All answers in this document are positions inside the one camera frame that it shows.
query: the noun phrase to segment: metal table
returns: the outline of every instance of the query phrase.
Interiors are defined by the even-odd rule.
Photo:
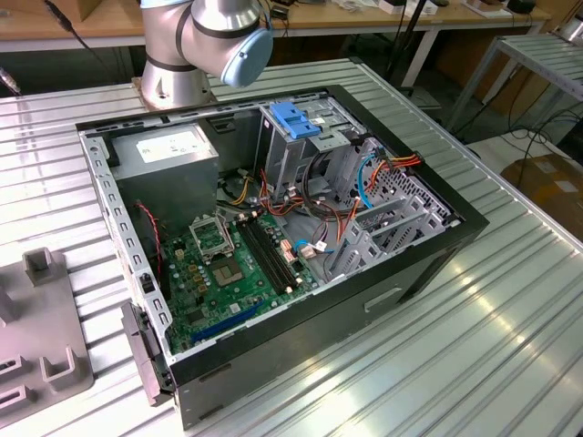
[[[480,80],[500,53],[508,55],[510,62],[505,67],[505,73],[500,75],[499,80],[490,89],[485,101],[496,95],[518,64],[525,66],[558,88],[546,109],[538,115],[539,120],[547,117],[563,92],[579,101],[583,100],[583,47],[573,46],[554,35],[500,36],[494,39],[476,71],[467,81],[461,96],[455,102],[452,116],[447,122],[448,130],[451,131],[455,126],[467,102],[474,95]]]
[[[583,424],[581,243],[485,169],[364,65],[266,70],[220,99],[344,85],[490,225],[420,296],[209,417],[188,435],[575,435]],[[121,327],[130,299],[73,124],[143,112],[133,86],[0,102],[0,262],[66,253],[96,376],[88,391],[2,432],[182,435],[150,408]]]

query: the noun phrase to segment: blue cable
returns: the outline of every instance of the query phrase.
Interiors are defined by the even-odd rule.
[[[298,239],[298,241],[295,243],[295,246],[293,246],[293,251],[297,252],[300,246],[303,244],[305,244],[306,246],[310,245],[310,243],[305,239]]]
[[[368,201],[368,197],[366,197],[366,194],[364,193],[364,185],[363,185],[363,170],[364,170],[364,166],[371,160],[374,158],[374,154],[369,155],[368,157],[366,157],[366,159],[361,163],[361,166],[358,167],[358,178],[357,178],[357,187],[358,187],[358,194],[361,197],[361,200],[363,201],[363,204],[366,205],[367,208],[372,208],[373,205],[371,204],[371,202]]]
[[[304,244],[306,246],[310,246],[310,243],[308,241],[306,241],[305,239],[298,239],[298,241],[295,243],[295,246],[293,246],[293,250],[297,252],[298,249],[300,248],[300,246],[304,245]],[[334,253],[334,251],[331,249],[327,249],[323,253]]]

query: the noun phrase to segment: red wire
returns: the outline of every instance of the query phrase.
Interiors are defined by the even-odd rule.
[[[144,205],[141,203],[137,203],[136,206],[140,208],[142,211],[146,213],[149,218],[149,222],[152,224],[152,228],[154,229],[154,238],[156,239],[156,256],[158,257],[158,283],[160,282],[160,273],[162,270],[162,255],[161,255],[161,247],[160,247],[160,236],[158,234],[158,225],[156,224],[156,219],[152,216],[152,213],[149,212]]]

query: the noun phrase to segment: orange wire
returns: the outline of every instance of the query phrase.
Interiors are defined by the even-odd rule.
[[[416,166],[417,164],[421,164],[421,161],[418,158],[411,162],[399,162],[393,165],[393,168],[411,167]],[[382,162],[381,164],[379,164],[379,167],[377,167],[376,170],[371,175],[371,184],[366,188],[365,191],[371,191],[374,189],[374,186],[376,185],[376,178],[378,177],[379,171],[386,167],[388,167],[386,162]]]
[[[405,158],[391,158],[392,161],[408,161],[409,159],[417,158],[417,155],[411,155]]]

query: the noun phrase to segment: metal shelf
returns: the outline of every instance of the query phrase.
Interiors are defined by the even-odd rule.
[[[341,84],[490,226],[420,296],[188,435],[576,435],[583,423],[581,244],[485,169],[364,65],[266,70],[219,100]],[[121,327],[130,298],[74,124],[144,112],[133,86],[0,101],[0,262],[66,253],[95,385],[3,437],[183,435],[172,402],[150,408]]]
[[[500,36],[492,42],[455,102],[448,130],[455,127],[480,80],[500,53],[508,55],[514,66],[517,63],[525,66],[565,93],[583,100],[583,47],[555,35]]]

